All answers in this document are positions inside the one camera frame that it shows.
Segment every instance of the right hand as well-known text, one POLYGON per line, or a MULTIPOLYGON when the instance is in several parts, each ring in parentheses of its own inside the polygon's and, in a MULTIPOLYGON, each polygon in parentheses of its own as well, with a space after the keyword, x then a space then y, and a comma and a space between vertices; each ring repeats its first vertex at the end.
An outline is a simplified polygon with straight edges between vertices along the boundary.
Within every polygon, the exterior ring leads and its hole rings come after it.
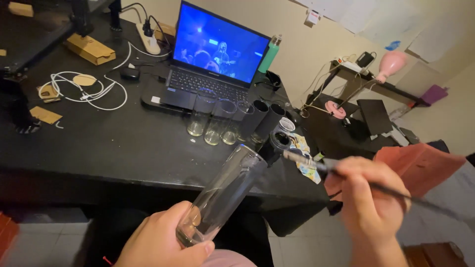
POLYGON ((372 190, 368 182, 410 195, 401 178, 386 164, 361 157, 342 160, 335 169, 345 177, 342 181, 342 219, 351 238, 372 246, 394 241, 410 202, 372 190))

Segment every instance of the glass tumbler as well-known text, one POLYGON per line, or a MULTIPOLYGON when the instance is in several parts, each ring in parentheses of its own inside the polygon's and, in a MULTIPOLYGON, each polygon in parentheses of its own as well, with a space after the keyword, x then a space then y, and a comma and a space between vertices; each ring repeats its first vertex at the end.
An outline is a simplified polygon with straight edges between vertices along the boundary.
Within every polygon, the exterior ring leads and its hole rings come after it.
POLYGON ((238 101, 236 106, 237 111, 221 138, 225 144, 234 144, 236 142, 238 139, 239 126, 242 123, 244 116, 254 113, 254 106, 247 101, 238 101))
POLYGON ((203 134, 208 122, 209 116, 218 101, 218 95, 215 92, 201 88, 196 93, 195 104, 191 112, 190 121, 186 127, 189 134, 193 136, 200 136, 203 134))
POLYGON ((229 125, 232 117, 236 113, 236 104, 228 99, 220 99, 216 103, 208 128, 206 129, 205 142, 210 145, 217 145, 221 140, 224 130, 229 125))
POLYGON ((243 144, 237 146, 181 218, 176 235, 182 245, 213 240, 266 168, 267 163, 255 151, 243 144))

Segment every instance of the hand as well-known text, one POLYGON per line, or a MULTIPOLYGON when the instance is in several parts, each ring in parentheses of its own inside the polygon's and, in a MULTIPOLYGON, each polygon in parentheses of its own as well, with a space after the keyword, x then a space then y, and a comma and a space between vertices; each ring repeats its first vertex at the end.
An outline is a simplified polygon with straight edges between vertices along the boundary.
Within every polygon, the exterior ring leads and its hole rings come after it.
POLYGON ((206 241, 182 249, 175 229, 191 203, 183 201, 143 220, 130 236, 114 267, 199 267, 214 250, 206 241))
POLYGON ((342 218, 353 240, 372 246, 394 241, 410 202, 372 190, 368 181, 410 195, 401 178, 386 164, 361 157, 339 162, 336 172, 345 177, 341 187, 342 218))

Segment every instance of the left hand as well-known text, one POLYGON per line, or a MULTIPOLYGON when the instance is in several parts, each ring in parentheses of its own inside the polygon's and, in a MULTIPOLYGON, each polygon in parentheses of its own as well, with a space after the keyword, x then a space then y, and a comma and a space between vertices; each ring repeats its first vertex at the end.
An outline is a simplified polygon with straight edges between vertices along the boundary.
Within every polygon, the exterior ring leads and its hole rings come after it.
POLYGON ((130 236, 114 267, 199 267, 214 251, 206 241, 182 249, 175 229, 191 203, 183 201, 143 220, 130 236))

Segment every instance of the laptop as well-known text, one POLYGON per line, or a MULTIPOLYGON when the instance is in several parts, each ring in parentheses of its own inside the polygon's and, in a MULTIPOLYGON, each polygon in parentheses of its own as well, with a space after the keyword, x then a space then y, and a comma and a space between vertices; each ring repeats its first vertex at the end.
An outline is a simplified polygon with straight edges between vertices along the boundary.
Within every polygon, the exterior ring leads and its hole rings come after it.
POLYGON ((247 99, 270 37, 182 1, 176 44, 160 104, 193 109, 200 88, 233 102, 247 99))

